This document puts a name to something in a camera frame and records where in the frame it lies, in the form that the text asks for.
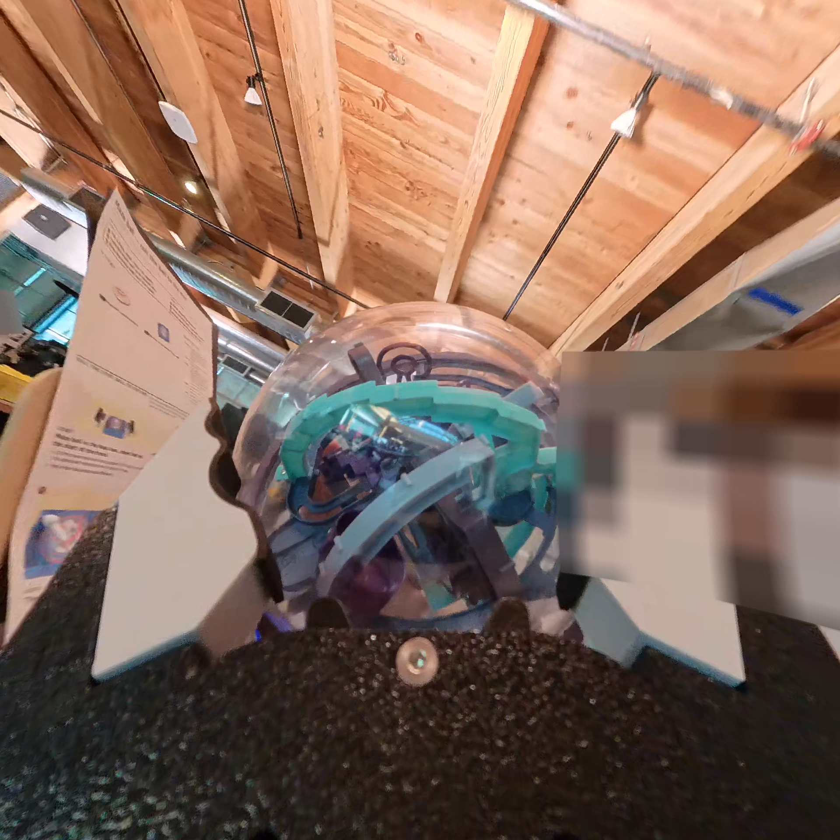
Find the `beige curved stand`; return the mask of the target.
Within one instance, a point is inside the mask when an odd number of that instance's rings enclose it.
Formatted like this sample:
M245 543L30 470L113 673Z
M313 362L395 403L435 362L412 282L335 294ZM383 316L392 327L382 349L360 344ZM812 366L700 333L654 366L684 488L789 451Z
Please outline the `beige curved stand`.
M42 371L21 391L1 439L1 569L6 570L14 520L46 430L62 368Z

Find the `white ceiling access point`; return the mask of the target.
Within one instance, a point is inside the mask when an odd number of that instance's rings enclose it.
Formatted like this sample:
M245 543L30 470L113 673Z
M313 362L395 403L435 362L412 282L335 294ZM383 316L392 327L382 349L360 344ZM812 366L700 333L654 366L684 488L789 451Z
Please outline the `white ceiling access point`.
M164 100L159 100L158 106L165 123L177 138L190 145L197 144L194 127L183 110Z

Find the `silver duct with vent grille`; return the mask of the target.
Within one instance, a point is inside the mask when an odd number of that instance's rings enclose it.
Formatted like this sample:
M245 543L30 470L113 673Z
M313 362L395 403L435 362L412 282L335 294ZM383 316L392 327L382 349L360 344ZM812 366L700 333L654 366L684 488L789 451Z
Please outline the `silver duct with vent grille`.
M219 264L208 262L156 234L148 234L148 239L185 284L273 333L301 344L323 331L319 314L284 292L258 289Z

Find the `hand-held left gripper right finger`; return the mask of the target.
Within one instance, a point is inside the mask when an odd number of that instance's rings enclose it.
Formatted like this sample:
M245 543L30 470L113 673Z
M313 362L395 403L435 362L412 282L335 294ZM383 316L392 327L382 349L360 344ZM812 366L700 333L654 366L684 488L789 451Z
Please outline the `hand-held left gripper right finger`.
M732 604L580 574L559 575L558 600L584 644L623 667L652 649L725 686L747 678Z

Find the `thin ceiling rod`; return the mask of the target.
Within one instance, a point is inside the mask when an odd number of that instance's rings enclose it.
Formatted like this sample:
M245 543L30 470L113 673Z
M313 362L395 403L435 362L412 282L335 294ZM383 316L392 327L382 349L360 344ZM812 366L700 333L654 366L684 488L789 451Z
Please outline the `thin ceiling rod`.
M215 230L218 233L221 233L221 234L225 235L226 237L228 237L229 239L231 239L235 243L237 243L239 245L242 245L249 250L254 251L258 255L272 261L273 263L277 264L281 268L283 268L285 270L288 270L289 272L310 281L311 284L317 285L320 288L325 289L326 291L332 293L334 296L336 296L336 297L338 297L338 298L340 298L344 301L347 301L348 303L351 303L351 304L355 305L359 309L363 309L363 310L370 310L371 309L371 307L368 306L367 304L365 304L362 301L358 300L357 298L352 297L351 295L339 290L335 286L331 286L325 280L321 280L319 278L316 278L314 275L308 273L307 271L292 265L291 263L285 261L284 259L281 259L280 257L278 257L276 255L271 254L269 251L267 251L267 250L265 250L261 247L258 247L256 244L250 242L246 238L242 238L240 236L237 236L236 234L232 233L229 230L226 230L224 227L220 226L219 224L213 223L208 218L205 218L205 217L201 216L200 214L194 212L192 209L189 209L186 206L183 206L181 204L173 202L169 198L163 196L162 194L159 194L158 192L151 189L147 185L136 181L131 176L121 173L120 170L114 168L112 165L100 162L94 156L88 154L87 152L79 150L78 148L74 147L70 143L68 143L66 141L63 141L63 140L57 138L56 136L53 136L52 134L49 134L46 131L43 131L42 129L26 122L24 119L21 119L21 118L15 116L11 112L8 112L8 111L2 109L1 114L5 118L10 119L11 121L13 121L17 125L25 128L26 130L29 130L33 133L36 133L39 137L41 137L43 140L47 141L48 143L53 144L53 145L57 145L57 146L61 147L63 150L68 151L71 154L74 154L75 156L77 156L78 158L84 160L85 162L90 163L91 165L97 166L100 170L102 170L106 173L109 173L110 175L113 175L114 177L118 178L124 184L126 184L128 186L131 186L133 189L135 189L139 192L142 192L144 195L146 195L148 197L153 198L158 203L161 203L161 204L165 205L166 207L169 207L170 209L172 209L172 210L174 210L174 211L176 211L180 214L183 214L183 215L186 215L186 216L189 216L189 217L195 219L200 224L203 224L203 225L211 228L212 230Z

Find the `silver ceiling pipe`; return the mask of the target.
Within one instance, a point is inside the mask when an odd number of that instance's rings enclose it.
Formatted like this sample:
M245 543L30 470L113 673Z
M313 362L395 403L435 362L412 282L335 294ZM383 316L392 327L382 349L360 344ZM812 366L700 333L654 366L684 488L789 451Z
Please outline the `silver ceiling pipe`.
M510 1L510 4L537 15L555 28L577 35L592 44L608 49L617 56L644 67L656 79L662 78L672 81L730 112L735 112L765 128L782 134L791 142L793 149L816 152L835 160L839 158L839 142L828 138L824 129L816 127L816 122L805 123L784 117L778 109L761 106L710 78L657 56L649 48L634 45L629 40L615 35L603 27L583 20L556 3Z

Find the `clear maze ball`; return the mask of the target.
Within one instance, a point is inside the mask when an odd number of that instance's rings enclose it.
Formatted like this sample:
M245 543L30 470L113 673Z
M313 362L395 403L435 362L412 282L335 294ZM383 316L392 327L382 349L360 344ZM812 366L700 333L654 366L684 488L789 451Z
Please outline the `clear maze ball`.
M359 312L270 375L234 447L282 596L259 632L561 636L560 361L450 304Z

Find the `grey duct with blue label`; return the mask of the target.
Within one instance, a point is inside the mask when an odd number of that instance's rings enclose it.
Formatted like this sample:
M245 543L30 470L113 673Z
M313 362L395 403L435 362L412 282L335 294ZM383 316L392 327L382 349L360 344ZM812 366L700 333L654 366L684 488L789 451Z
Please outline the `grey duct with blue label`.
M729 292L722 302L666 338L645 330L641 350L746 350L781 336L839 294L839 226Z

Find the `printed instruction sheet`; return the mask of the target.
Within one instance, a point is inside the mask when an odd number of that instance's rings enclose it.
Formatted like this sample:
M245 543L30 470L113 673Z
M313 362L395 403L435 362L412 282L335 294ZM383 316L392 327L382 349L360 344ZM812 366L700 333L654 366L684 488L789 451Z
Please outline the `printed instruction sheet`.
M63 372L14 520L2 645L93 519L215 397L214 324L120 192L93 227Z

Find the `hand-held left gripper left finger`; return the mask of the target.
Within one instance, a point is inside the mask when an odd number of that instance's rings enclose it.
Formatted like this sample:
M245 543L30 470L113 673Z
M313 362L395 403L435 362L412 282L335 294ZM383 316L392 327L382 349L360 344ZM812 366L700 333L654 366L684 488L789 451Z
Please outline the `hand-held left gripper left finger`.
M93 679L195 644L211 659L256 641L282 598L215 401L199 407L119 499Z

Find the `slim silver duct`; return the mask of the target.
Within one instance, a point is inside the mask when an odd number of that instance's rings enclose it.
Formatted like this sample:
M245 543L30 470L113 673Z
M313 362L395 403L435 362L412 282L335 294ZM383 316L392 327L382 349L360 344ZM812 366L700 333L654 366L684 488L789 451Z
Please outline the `slim silver duct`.
M214 310L205 312L216 330L218 380L229 375L260 389L286 359L287 351Z

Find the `black light track rail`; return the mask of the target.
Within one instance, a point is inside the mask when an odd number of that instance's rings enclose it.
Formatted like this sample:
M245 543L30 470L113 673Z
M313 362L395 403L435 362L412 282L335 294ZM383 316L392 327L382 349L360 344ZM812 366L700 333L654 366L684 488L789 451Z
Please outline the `black light track rail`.
M645 83L643 84L640 91L648 92L649 96L653 88L655 87L656 82L658 79L661 78L661 73L652 70ZM524 281L521 283L520 288L518 289L516 295L512 299L511 303L508 305L507 309L505 310L504 314L502 315L502 321L507 322L511 317L512 313L514 312L515 308L519 304L520 300L524 296L525 292L531 286L533 280L537 276L539 270L543 266L543 263L550 255L553 248L556 246L558 240L560 239L564 230L568 227L571 219L579 210L580 206L583 204L583 201L588 196L590 190L592 189L594 183L601 175L606 163L612 157L613 153L615 152L618 145L625 141L625 139L620 138L617 134L612 131L612 136L609 139L604 151L600 154L596 162L594 163L593 167L591 168L589 174L583 181L581 188L574 196L574 199L571 201L570 205L567 207L566 211L564 212L561 220L558 222L556 228L554 229L553 233L549 237L546 245L542 248L539 256L534 261L530 271L526 275Z
M288 171L288 167L287 167L287 163L286 163L286 158L285 158L284 152L283 152L283 150L281 148L281 144L280 144L280 137L279 137L278 128L277 128L277 121L275 119L270 95L269 95L267 84L266 84L265 75L264 75L264 72L263 72L263 67L262 67L261 60L260 60L259 48L258 48L257 42L256 42L255 30L253 29L253 26L252 26L251 21L250 21L247 2L246 1L237 1L237 4L238 4L239 14L240 14L240 17L242 18L243 26L244 26L244 29L245 29L245 36L246 36L246 39L247 39L247 42L248 42L248 49L249 49L249 52L250 52L250 55L251 55L251 60L253 62L253 66L254 66L254 73L253 74L259 74L260 79L262 81L262 88L261 88L261 96L262 96L262 100L263 100L262 108L265 110L266 118L267 118L268 123L269 123L269 131L270 131L271 138L272 138L272 141L273 141L273 144L274 144L274 147L275 147L276 156L277 156L278 162L280 164L280 174L281 174L281 178L282 178L282 181L284 183L284 186L286 188L287 199L288 199L288 202L289 202L289 205L290 205L290 211L291 211L292 219L293 219L295 229L296 229L296 232L297 232L297 237L298 237L299 240L303 240L303 231L302 231L301 219L300 219L300 215L299 215L299 211L298 211L298 205L297 205L295 196L293 194L293 190L292 190L292 186L291 186L291 179L290 179L290 175L289 175L289 171Z

